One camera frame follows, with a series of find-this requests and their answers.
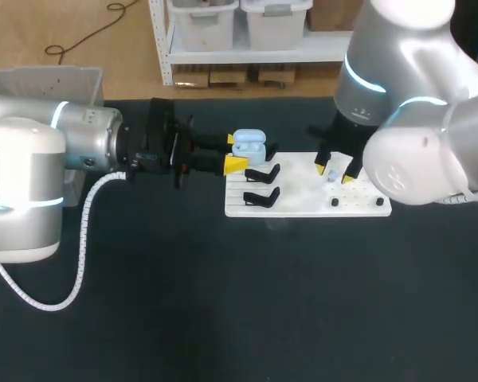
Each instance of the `white shelf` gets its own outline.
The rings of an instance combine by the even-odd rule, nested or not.
[[[222,52],[188,52],[182,45],[178,28],[170,23],[168,60],[171,64],[264,64],[277,62],[342,61],[351,41],[352,32],[310,32],[304,30],[300,47],[284,51],[253,51],[249,46],[246,17],[236,12],[233,49]]]

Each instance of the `floor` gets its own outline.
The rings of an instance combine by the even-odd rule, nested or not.
[[[106,11],[112,0],[0,0],[0,68],[55,65],[45,47],[73,45],[117,17]],[[64,64],[105,68],[106,99],[252,98],[331,96],[338,68],[308,65],[290,89],[181,89],[164,87],[147,0],[127,10],[123,20],[65,56]]]

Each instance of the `white pegboard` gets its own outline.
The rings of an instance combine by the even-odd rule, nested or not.
[[[270,163],[252,167],[269,173],[277,163],[281,171],[271,185],[247,181],[244,171],[226,177],[225,214],[229,217],[362,217],[389,216],[390,200],[382,195],[370,182],[363,170],[358,179],[345,185],[341,175],[333,183],[327,180],[329,171],[343,174],[351,157],[333,153],[326,173],[321,177],[315,167],[316,153],[278,153]],[[280,187],[280,197],[270,209],[245,205],[243,193],[253,192],[268,197],[272,190]],[[384,205],[377,206],[379,197]],[[333,207],[333,198],[339,206]]]

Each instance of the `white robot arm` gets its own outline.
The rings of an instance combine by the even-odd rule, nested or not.
[[[365,1],[331,127],[353,131],[360,146],[367,142],[344,182],[363,165],[401,203],[478,200],[478,64],[453,40],[454,8],[454,0]],[[321,145],[320,168],[332,140]]]
[[[0,263],[57,250],[65,169],[116,170],[122,122],[111,108],[0,96]]]

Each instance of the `black tablecloth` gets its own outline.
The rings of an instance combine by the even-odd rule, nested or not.
[[[110,102],[132,127],[147,101]],[[315,150],[329,99],[178,101],[200,131],[260,128]],[[89,176],[85,190],[97,179]],[[478,381],[478,205],[394,205],[389,218],[230,219],[225,181],[139,175],[96,198],[84,285],[67,310],[0,278],[3,381]],[[72,287],[80,208],[61,248],[8,266],[43,302]]]

